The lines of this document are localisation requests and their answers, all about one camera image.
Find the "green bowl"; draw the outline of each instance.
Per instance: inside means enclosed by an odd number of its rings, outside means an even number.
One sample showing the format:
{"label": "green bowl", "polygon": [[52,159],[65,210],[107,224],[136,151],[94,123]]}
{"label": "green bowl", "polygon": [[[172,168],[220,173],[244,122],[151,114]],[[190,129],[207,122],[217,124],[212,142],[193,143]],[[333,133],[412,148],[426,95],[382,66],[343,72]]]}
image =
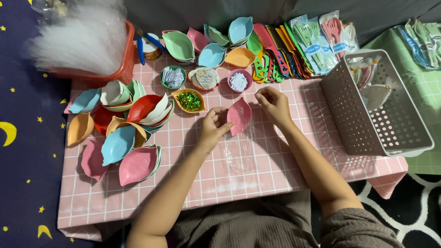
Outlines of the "green bowl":
{"label": "green bowl", "polygon": [[[167,83],[165,83],[165,82],[162,81],[162,74],[164,73],[164,69],[167,68],[167,67],[170,67],[172,70],[176,70],[176,69],[178,69],[178,68],[181,69],[181,72],[182,72],[182,74],[184,75],[184,80],[183,80],[182,83],[179,85],[179,87],[176,87],[176,88],[168,87]],[[169,66],[167,66],[167,67],[165,67],[164,69],[162,69],[161,74],[159,75],[159,79],[161,80],[162,85],[164,85],[166,88],[169,88],[169,89],[172,89],[172,90],[179,89],[180,87],[182,87],[182,85],[184,85],[184,83],[185,83],[185,81],[186,81],[186,79],[187,79],[187,74],[185,73],[185,70],[182,69],[181,67],[177,66],[177,65],[169,65]]]}

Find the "table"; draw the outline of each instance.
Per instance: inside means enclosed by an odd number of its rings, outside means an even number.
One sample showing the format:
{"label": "table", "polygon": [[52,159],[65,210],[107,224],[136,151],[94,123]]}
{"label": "table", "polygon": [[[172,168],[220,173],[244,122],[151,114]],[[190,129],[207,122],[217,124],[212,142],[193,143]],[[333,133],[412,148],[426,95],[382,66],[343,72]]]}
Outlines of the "table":
{"label": "table", "polygon": [[[163,58],[144,66],[136,64],[133,78],[140,81],[147,94],[168,94],[174,90],[165,88],[160,80],[161,70],[174,64],[171,58]],[[196,65],[185,66],[186,71]],[[220,142],[203,163],[199,174],[187,195],[182,209],[197,208],[239,199],[299,191],[306,188],[305,180],[296,165],[286,140],[257,105],[254,93],[262,87],[272,86],[288,96],[290,112],[295,124],[302,130],[320,153],[338,170],[346,181],[367,179],[383,198],[389,198],[396,184],[407,171],[404,158],[371,156],[347,156],[334,125],[319,79],[285,80],[280,84],[256,84],[246,93],[236,94],[227,85],[227,76],[234,68],[224,63],[217,68],[220,87],[199,92],[203,95],[207,111],[212,107],[230,107],[240,97],[252,107],[253,137],[241,141]],[[187,80],[183,88],[193,88]],[[80,83],[72,84],[72,94],[85,89]],[[168,124],[152,135],[149,144],[163,147],[159,169],[147,180],[121,187],[118,165],[111,165],[101,181],[86,176],[81,168],[82,151],[87,140],[66,147],[63,178],[58,212],[58,228],[68,237],[101,240],[99,231],[92,225],[101,222],[134,218],[139,205],[152,193],[155,186],[169,175],[196,143],[200,114],[184,113],[175,108]],[[94,131],[88,139],[104,140]],[[237,145],[242,148],[240,157],[229,160],[232,164],[244,164],[243,168],[228,166],[224,149]]]}

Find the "gray plastic basket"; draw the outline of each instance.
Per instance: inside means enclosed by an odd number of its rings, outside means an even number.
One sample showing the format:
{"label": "gray plastic basket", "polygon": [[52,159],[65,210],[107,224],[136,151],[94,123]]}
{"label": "gray plastic basket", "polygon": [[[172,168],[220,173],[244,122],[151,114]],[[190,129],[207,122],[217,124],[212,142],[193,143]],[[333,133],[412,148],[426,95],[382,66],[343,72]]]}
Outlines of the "gray plastic basket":
{"label": "gray plastic basket", "polygon": [[[377,55],[382,59],[372,83],[385,84],[390,77],[398,85],[382,107],[368,112],[349,72],[348,61]],[[386,51],[362,49],[345,54],[321,81],[321,87],[347,154],[414,157],[434,147]]]}

